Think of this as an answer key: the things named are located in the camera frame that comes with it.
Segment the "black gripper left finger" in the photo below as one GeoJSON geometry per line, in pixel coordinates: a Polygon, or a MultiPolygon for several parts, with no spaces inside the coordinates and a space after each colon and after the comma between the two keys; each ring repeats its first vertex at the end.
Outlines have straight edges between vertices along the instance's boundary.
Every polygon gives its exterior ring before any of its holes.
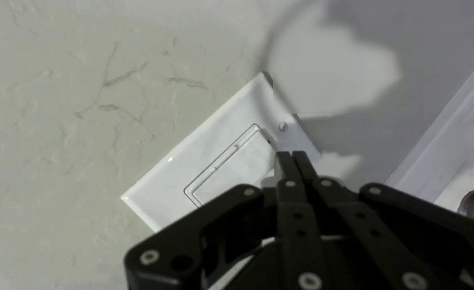
{"type": "Polygon", "coordinates": [[[323,249],[313,207],[307,200],[305,183],[287,152],[276,157],[278,200],[276,244],[286,290],[323,290],[323,249]]]}

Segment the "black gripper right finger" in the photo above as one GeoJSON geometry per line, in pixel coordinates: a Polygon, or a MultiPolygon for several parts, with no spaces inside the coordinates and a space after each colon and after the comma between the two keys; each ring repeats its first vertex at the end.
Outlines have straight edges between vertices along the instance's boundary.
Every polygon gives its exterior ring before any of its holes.
{"type": "Polygon", "coordinates": [[[390,290],[447,290],[452,278],[413,255],[381,217],[357,194],[331,178],[320,178],[305,154],[292,155],[308,186],[308,202],[316,207],[321,226],[336,221],[368,257],[360,270],[379,287],[390,290]]]}

